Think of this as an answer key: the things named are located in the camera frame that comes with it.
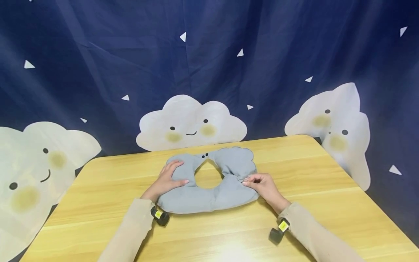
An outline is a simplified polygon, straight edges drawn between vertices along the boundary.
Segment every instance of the rosy cheek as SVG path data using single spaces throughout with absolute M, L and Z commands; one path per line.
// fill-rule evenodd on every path
M 24 213 L 35 207 L 40 198 L 39 190 L 36 187 L 28 186 L 16 189 L 13 192 L 11 207 L 16 213 Z
M 67 163 L 67 157 L 61 151 L 53 151 L 48 154 L 48 161 L 53 169 L 62 169 Z
M 211 137 L 215 135 L 217 129 L 212 124 L 206 124 L 201 127 L 200 132 L 206 137 Z
M 344 151 L 347 147 L 346 139 L 337 135 L 334 135 L 330 138 L 329 144 L 333 150 L 338 152 Z
M 166 139 L 169 142 L 176 143 L 182 140 L 182 135 L 177 132 L 169 131 L 166 133 Z
M 330 126 L 330 117 L 318 116 L 313 119 L 313 125 L 316 127 L 328 127 Z

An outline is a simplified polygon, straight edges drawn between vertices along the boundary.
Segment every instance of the beige sleeve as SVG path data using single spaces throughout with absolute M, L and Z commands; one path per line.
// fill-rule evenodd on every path
M 350 246 L 320 225 L 298 203 L 292 203 L 278 217 L 290 223 L 290 233 L 313 255 L 317 262 L 364 261 Z
M 122 223 L 99 257 L 98 262 L 133 262 L 142 241 L 151 229 L 150 200 L 134 199 Z

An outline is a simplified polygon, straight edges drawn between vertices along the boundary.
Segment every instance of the hand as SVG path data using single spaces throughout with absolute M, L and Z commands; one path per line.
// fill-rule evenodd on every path
M 165 165 L 161 170 L 157 180 L 142 194 L 142 199 L 149 199 L 156 203 L 159 196 L 169 192 L 173 188 L 181 187 L 189 183 L 189 180 L 172 180 L 172 175 L 178 166 L 183 165 L 183 161 L 174 160 Z
M 269 174 L 253 174 L 246 177 L 243 185 L 253 188 L 279 215 L 291 203 L 278 191 L 272 176 Z

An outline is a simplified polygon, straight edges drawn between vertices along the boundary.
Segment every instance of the table surface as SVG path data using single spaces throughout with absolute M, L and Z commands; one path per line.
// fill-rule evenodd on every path
M 80 172 L 36 237 L 22 262 L 96 261 L 128 207 L 156 179 L 167 159 L 240 146 L 253 151 L 261 173 L 298 201 L 366 261 L 419 261 L 419 249 L 311 137 L 298 135 L 222 145 L 96 158 Z M 217 186 L 220 172 L 205 162 L 197 184 Z M 268 240 L 276 217 L 266 202 L 229 210 L 171 215 L 166 228 L 153 224 L 137 261 L 314 261 L 289 233 L 280 245 Z

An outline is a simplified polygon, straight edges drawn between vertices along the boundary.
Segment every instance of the u-shaped pillow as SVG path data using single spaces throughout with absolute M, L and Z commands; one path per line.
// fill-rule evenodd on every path
M 195 182 L 195 171 L 207 158 L 221 168 L 224 176 L 221 183 L 211 189 L 200 188 Z M 241 183 L 248 175 L 256 173 L 253 153 L 247 148 L 222 148 L 201 155 L 182 154 L 171 157 L 167 163 L 173 160 L 184 161 L 174 171 L 173 180 L 188 179 L 189 183 L 160 196 L 157 203 L 166 212 L 211 212 L 244 205 L 259 197 L 255 190 Z

